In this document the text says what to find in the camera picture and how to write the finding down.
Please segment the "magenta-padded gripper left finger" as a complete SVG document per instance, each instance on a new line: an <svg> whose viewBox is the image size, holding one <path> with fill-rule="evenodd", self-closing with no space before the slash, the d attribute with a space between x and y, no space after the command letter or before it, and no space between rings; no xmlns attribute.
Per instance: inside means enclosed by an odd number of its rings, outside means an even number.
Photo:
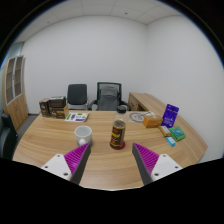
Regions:
<svg viewBox="0 0 224 224"><path fill-rule="evenodd" d="M65 155L56 154L42 166L42 169L65 180L79 184L90 153L91 146L87 143Z"/></svg>

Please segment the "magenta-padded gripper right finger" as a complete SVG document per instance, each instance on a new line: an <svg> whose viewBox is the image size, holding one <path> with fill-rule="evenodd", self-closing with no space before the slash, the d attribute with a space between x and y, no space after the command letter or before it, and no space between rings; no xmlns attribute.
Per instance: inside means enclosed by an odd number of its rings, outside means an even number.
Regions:
<svg viewBox="0 0 224 224"><path fill-rule="evenodd" d="M137 143L133 144L132 153L135 157L144 185L152 183L182 169L182 167L169 155L158 155L152 150Z"/></svg>

